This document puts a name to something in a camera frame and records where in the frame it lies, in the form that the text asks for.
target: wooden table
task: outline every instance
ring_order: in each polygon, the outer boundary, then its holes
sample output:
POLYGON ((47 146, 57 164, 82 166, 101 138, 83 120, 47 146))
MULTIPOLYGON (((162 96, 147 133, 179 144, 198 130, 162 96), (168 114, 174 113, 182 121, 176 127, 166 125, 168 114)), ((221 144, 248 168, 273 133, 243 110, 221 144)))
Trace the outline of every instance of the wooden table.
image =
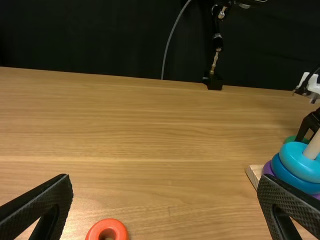
POLYGON ((0 67, 0 204, 68 173, 63 240, 104 218, 132 240, 269 240, 245 168, 316 108, 288 91, 0 67))

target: light blue ring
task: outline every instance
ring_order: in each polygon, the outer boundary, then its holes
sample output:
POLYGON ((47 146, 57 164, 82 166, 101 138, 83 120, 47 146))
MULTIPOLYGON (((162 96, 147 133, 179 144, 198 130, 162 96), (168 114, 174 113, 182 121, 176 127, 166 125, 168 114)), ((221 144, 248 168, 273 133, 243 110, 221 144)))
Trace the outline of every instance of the light blue ring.
POLYGON ((284 144, 279 152, 282 164, 293 175, 307 182, 320 184, 320 155, 311 160, 303 155, 308 145, 292 141, 284 144))
POLYGON ((297 189, 300 189, 307 194, 313 195, 320 193, 320 184, 304 181, 293 175, 281 163, 278 153, 274 155, 271 160, 271 169, 278 179, 281 179, 282 181, 296 187, 297 189))

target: textured rubber grip pad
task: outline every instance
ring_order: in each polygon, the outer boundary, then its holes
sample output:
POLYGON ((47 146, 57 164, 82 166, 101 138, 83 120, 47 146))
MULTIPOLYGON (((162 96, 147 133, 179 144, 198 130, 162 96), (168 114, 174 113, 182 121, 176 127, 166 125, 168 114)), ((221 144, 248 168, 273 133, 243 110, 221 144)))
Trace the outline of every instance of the textured rubber grip pad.
POLYGON ((258 200, 273 240, 301 240, 290 217, 320 238, 320 201, 266 174, 259 181, 258 200))
POLYGON ((0 240, 13 240, 38 218, 30 240, 58 240, 73 199, 69 175, 60 174, 0 207, 0 240))

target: black curtain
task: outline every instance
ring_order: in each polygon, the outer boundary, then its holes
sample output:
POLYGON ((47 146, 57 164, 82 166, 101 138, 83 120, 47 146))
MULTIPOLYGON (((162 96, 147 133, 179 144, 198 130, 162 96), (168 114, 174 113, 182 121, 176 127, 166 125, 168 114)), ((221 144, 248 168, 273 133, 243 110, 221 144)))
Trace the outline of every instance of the black curtain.
MULTIPOLYGON (((0 64, 159 79, 166 41, 186 0, 0 0, 0 64)), ((216 71, 225 84, 293 89, 319 63, 317 0, 234 7, 216 71)), ((170 43, 164 78, 201 82, 210 3, 193 0, 170 43)))

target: purple ring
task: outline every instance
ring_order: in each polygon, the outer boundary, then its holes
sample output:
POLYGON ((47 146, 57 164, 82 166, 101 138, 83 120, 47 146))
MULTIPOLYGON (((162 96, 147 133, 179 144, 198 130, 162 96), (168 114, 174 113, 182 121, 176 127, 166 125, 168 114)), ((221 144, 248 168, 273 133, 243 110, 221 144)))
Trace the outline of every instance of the purple ring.
POLYGON ((265 174, 270 174, 272 176, 275 175, 271 169, 271 161, 267 161, 266 164, 263 166, 262 175, 265 175, 265 174))
MULTIPOLYGON (((264 174, 270 174, 272 176, 275 176, 275 174, 274 174, 274 172, 272 171, 272 168, 271 168, 271 161, 267 161, 266 164, 263 166, 262 175, 264 175, 264 174)), ((311 195, 311 196, 313 196, 314 198, 320 200, 320 193, 314 194, 314 195, 311 195)))

